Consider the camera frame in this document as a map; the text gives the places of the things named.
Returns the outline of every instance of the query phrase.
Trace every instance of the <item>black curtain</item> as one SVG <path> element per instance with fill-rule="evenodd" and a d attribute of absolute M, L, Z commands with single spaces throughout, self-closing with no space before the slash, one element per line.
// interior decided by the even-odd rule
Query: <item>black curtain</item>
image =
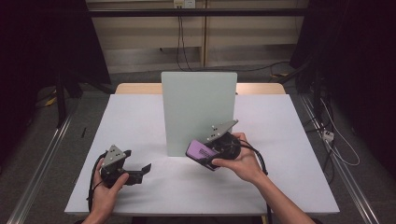
<path fill-rule="evenodd" d="M 55 86 L 60 71 L 66 83 L 110 83 L 91 18 L 46 16 L 40 9 L 88 10 L 83 0 L 0 3 L 0 163 L 33 116 L 38 91 Z"/>
<path fill-rule="evenodd" d="M 311 1 L 310 5 L 322 1 Z M 337 22 L 332 41 L 319 54 L 323 83 L 373 155 L 396 177 L 394 81 L 396 20 L 390 1 L 345 1 L 334 21 L 307 18 L 291 65 L 298 67 L 320 48 L 325 27 Z M 309 86 L 313 75 L 302 73 Z"/>

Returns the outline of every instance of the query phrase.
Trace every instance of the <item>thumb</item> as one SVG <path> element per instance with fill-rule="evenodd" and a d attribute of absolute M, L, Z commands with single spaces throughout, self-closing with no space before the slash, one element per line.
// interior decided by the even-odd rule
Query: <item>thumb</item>
<path fill-rule="evenodd" d="M 122 174 L 114 184 L 114 186 L 111 188 L 111 190 L 114 190 L 116 193 L 122 189 L 122 186 L 126 183 L 128 180 L 129 175 L 128 174 Z"/>
<path fill-rule="evenodd" d="M 212 164 L 231 169 L 231 167 L 233 166 L 233 161 L 224 160 L 224 159 L 214 159 L 212 161 Z"/>

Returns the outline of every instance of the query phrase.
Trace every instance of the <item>finger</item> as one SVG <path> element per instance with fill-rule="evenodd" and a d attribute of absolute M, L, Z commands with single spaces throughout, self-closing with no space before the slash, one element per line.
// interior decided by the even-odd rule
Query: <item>finger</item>
<path fill-rule="evenodd" d="M 217 165 L 217 166 L 221 166 L 221 167 L 226 167 L 229 169 L 233 169 L 233 165 L 234 165 L 234 161 L 228 161 L 228 160 L 224 160 L 224 159 L 214 159 L 212 161 L 212 164 Z"/>
<path fill-rule="evenodd" d="M 98 164 L 96 165 L 96 170 L 95 170 L 95 175 L 93 177 L 93 184 L 97 185 L 98 183 L 100 183 L 102 181 L 102 177 L 100 176 L 100 169 L 102 168 L 102 163 L 103 163 L 103 159 L 99 160 Z"/>
<path fill-rule="evenodd" d="M 114 184 L 114 186 L 111 188 L 110 191 L 112 191 L 113 193 L 117 193 L 120 191 L 120 189 L 122 189 L 122 186 L 126 183 L 126 181 L 128 180 L 129 175 L 127 173 L 121 175 L 116 183 Z"/>
<path fill-rule="evenodd" d="M 233 133 L 233 136 L 235 136 L 235 137 L 237 137 L 239 139 L 242 139 L 244 141 L 247 141 L 247 137 L 245 136 L 244 133 Z"/>

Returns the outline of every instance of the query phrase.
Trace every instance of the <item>floor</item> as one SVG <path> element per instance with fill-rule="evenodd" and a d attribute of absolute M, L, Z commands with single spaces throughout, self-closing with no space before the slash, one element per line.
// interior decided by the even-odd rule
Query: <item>floor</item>
<path fill-rule="evenodd" d="M 213 49 L 213 61 L 211 65 L 216 69 L 234 69 L 238 72 L 238 81 L 269 82 L 276 81 L 273 74 L 283 74 L 292 71 L 286 64 L 278 64 L 254 72 L 242 70 L 263 68 L 266 65 L 287 61 L 292 54 L 293 46 L 268 47 L 235 47 L 228 49 Z M 163 70 L 179 70 L 179 66 L 186 68 L 184 56 L 179 53 L 180 64 L 176 63 L 177 51 L 175 49 L 134 49 L 105 52 L 106 63 L 115 88 L 121 82 L 159 82 L 160 73 Z M 201 69 L 199 63 L 199 50 L 186 49 L 187 58 L 192 69 Z M 52 155 L 49 169 L 43 174 L 44 179 L 39 183 L 37 192 L 31 203 L 26 203 L 28 210 L 21 218 L 26 223 L 73 223 L 83 217 L 73 217 L 64 213 L 74 182 L 78 177 L 79 170 L 85 156 L 90 149 L 95 132 L 100 123 L 103 112 L 106 109 L 108 95 L 103 94 L 89 85 L 81 84 L 84 95 L 80 100 L 67 99 L 69 108 L 77 105 L 73 118 L 70 121 L 64 140 L 59 145 L 57 152 Z M 309 132 L 314 128 L 302 103 L 302 95 L 297 94 L 294 82 L 290 81 L 284 88 L 290 95 L 302 124 L 307 124 L 308 139 L 317 154 L 320 164 L 325 163 L 327 151 L 322 145 L 317 132 Z M 47 94 L 51 90 L 42 90 L 37 98 Z M 334 121 L 337 129 L 345 139 L 356 149 L 360 156 L 361 164 L 348 166 L 348 171 L 354 177 L 365 199 L 375 212 L 377 221 L 373 223 L 394 223 L 396 220 L 396 182 L 387 171 L 379 164 L 370 153 L 370 150 L 353 132 L 353 127 L 344 116 L 336 102 L 332 104 Z M 43 155 L 46 154 L 48 145 L 55 132 L 57 123 L 56 106 L 41 107 L 37 105 L 37 111 L 33 122 L 21 143 L 10 156 L 7 166 L 0 176 L 0 223 L 6 223 L 14 208 L 35 174 L 37 165 L 40 164 Z M 340 135 L 336 134 L 336 145 L 345 160 L 355 162 L 356 155 L 350 150 Z M 354 201 L 353 190 L 349 189 L 340 171 L 334 162 L 329 162 L 324 174 L 329 180 L 334 198 L 340 207 L 339 214 L 318 216 L 323 223 L 370 223 L 361 215 Z M 108 223 L 130 223 L 126 217 L 112 217 Z M 185 219 L 161 219 L 154 218 L 150 223 L 194 223 L 194 220 Z"/>

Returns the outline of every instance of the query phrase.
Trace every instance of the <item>white tabletop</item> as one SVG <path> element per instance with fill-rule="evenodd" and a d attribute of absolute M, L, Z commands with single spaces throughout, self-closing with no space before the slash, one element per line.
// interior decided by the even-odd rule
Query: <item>white tabletop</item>
<path fill-rule="evenodd" d="M 288 95 L 237 95 L 234 132 L 263 155 L 270 178 L 308 214 L 339 212 Z M 167 157 L 161 95 L 111 95 L 78 182 L 65 208 L 88 214 L 86 198 L 98 156 L 116 145 L 132 150 L 125 170 L 152 163 L 141 185 L 124 186 L 114 214 L 125 216 L 253 216 L 266 213 L 253 185 L 232 171 L 211 172 L 186 157 Z"/>

